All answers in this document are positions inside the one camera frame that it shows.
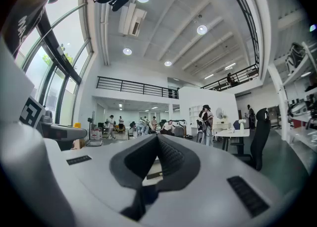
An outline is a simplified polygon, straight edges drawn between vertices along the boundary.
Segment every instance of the gray floor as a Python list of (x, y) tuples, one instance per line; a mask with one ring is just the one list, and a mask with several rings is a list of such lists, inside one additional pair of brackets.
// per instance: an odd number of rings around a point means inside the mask
[[(255, 131), (250, 131), (250, 137), (244, 138), (244, 153), (250, 153)], [(126, 141), (125, 135), (116, 135), (116, 139), (103, 139), (104, 145)], [(214, 147), (222, 148), (222, 142), (214, 142)], [(236, 146), (228, 147), (228, 152), (237, 153)], [(301, 159), (294, 152), (287, 142), (281, 140), (281, 136), (271, 130), (266, 145), (263, 150), (263, 167), (260, 171), (268, 177), (280, 190), (282, 194), (287, 194), (297, 189), (301, 189), (308, 178), (308, 172)]]

